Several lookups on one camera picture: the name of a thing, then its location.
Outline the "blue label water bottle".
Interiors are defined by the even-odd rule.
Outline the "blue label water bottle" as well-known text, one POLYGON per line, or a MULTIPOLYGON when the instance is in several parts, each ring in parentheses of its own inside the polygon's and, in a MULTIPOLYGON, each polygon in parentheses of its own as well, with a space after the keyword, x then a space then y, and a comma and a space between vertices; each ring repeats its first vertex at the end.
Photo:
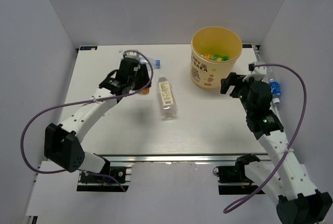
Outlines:
POLYGON ((160 67, 161 67, 161 61, 159 59, 148 58, 148 60, 146 60, 143 57, 140 57, 139 61, 140 61, 141 64, 145 64, 147 66, 148 70, 150 70, 149 63, 151 64, 153 69, 160 69, 160 67))

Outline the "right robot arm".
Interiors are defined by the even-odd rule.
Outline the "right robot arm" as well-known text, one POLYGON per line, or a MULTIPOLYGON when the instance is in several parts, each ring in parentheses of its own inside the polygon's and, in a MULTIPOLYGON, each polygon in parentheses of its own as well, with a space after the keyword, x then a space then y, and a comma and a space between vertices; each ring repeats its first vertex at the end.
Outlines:
POLYGON ((274 203, 281 223, 321 222, 332 206, 332 198, 310 180, 289 147, 284 127, 272 110, 271 88, 262 78, 262 75, 242 76, 232 72, 221 80, 221 93, 226 94, 233 87, 230 96, 240 100, 249 130, 274 165, 273 171, 269 171, 255 155, 239 157, 236 178, 242 182, 251 180, 258 188, 229 204, 223 212, 233 211, 263 191, 274 203))

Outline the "clear white cap bottle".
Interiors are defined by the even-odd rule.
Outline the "clear white cap bottle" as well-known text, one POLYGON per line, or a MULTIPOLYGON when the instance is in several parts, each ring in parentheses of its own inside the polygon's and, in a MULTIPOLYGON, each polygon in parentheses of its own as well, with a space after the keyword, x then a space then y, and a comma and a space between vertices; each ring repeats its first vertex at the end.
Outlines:
POLYGON ((158 79, 157 93, 162 118, 174 118, 177 115, 177 104, 173 95, 171 83, 165 76, 161 76, 158 79))

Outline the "orange juice bottle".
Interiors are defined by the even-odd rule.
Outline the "orange juice bottle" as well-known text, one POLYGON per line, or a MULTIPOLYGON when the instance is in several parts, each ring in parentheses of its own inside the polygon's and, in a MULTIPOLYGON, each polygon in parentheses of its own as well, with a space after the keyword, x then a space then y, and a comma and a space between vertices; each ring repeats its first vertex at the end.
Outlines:
POLYGON ((150 88, 144 88, 141 90, 140 94, 147 95, 147 94, 149 94, 149 91, 150 91, 150 88))

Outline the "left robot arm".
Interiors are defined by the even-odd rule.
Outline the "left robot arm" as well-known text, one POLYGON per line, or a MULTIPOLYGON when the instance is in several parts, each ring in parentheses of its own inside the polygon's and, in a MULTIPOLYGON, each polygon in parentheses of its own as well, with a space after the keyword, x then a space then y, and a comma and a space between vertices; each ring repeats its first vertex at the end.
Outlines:
POLYGON ((151 78, 147 63, 124 57, 119 69, 110 72, 99 84, 92 99, 59 124, 46 127, 44 155, 68 172, 88 171, 99 182, 110 176, 110 162, 83 150, 81 143, 94 124, 131 91, 148 90, 151 78))

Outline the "green plastic bottle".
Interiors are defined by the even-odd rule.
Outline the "green plastic bottle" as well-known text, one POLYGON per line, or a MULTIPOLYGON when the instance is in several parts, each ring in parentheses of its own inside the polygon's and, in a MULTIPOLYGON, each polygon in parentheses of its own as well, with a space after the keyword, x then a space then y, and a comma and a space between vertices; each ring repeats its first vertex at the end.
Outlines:
POLYGON ((214 55, 214 61, 227 61, 229 60, 228 56, 214 55))

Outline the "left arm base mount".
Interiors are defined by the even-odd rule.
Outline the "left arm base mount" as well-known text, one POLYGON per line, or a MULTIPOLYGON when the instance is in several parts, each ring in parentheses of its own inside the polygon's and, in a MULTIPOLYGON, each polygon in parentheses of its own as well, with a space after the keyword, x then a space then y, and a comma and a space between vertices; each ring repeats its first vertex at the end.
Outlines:
POLYGON ((106 169, 97 173, 80 171, 76 190, 78 192, 125 193, 131 181, 132 166, 123 162, 107 162, 106 169))

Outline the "blue label bottle off table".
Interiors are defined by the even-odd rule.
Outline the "blue label bottle off table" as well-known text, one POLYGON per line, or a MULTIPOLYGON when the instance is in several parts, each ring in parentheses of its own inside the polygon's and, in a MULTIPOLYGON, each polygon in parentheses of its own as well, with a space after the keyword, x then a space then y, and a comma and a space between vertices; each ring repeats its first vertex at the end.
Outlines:
POLYGON ((281 97, 281 89, 270 66, 266 66, 266 76, 264 78, 264 81, 271 87, 273 104, 279 104, 281 97))

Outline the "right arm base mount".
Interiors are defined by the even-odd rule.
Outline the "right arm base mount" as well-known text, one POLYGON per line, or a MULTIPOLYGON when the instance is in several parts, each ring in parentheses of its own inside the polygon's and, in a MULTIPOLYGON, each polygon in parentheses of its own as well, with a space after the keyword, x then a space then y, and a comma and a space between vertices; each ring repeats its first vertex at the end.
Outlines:
POLYGON ((219 195, 249 195, 258 186, 245 176, 245 165, 253 161, 270 161, 267 155, 244 154, 214 156, 212 173, 217 177, 219 195))

